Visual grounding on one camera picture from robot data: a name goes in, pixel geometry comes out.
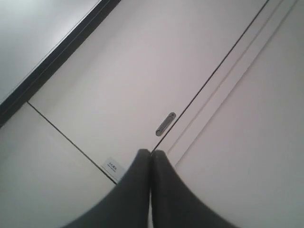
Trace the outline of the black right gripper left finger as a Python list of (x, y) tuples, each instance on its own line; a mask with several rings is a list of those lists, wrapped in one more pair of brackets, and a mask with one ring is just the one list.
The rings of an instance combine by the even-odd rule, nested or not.
[(146, 228), (150, 203), (151, 152), (140, 149), (117, 185), (66, 228)]

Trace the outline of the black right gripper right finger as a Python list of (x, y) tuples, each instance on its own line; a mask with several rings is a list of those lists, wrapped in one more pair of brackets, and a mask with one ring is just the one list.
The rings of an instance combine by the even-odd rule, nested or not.
[(151, 153), (152, 223), (155, 228), (235, 228), (181, 180), (164, 151)]

